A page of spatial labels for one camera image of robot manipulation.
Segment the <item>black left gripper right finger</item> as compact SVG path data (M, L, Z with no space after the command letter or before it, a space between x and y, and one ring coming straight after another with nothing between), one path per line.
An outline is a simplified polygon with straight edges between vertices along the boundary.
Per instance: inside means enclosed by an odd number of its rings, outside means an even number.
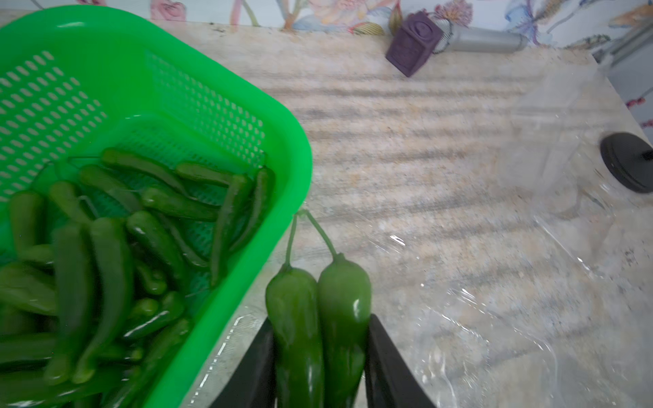
M370 408L436 408L375 314L369 321L365 382Z

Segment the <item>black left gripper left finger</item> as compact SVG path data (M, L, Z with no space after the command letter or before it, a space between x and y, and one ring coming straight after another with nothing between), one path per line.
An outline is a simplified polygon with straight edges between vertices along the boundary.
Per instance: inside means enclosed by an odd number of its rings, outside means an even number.
M275 342L272 324L266 319L210 407L272 408L275 399Z

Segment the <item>clear pepper clamshell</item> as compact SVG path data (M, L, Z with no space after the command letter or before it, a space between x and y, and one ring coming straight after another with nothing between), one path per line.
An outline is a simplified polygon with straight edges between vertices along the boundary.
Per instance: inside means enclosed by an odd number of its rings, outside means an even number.
M651 406L649 202L616 208L589 269L522 197L388 214L305 206L368 271L373 312L437 406Z
M493 164L490 193L527 197L560 179L573 157L617 128L621 109L602 65L564 65L520 97Z

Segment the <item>curved green pepper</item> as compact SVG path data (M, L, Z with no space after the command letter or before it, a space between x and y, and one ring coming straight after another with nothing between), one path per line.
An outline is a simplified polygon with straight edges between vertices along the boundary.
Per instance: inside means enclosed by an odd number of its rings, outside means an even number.
M109 148L76 181L7 206L15 261L1 268L4 407L142 407L185 343L192 270L216 289L260 228L266 166L169 168Z

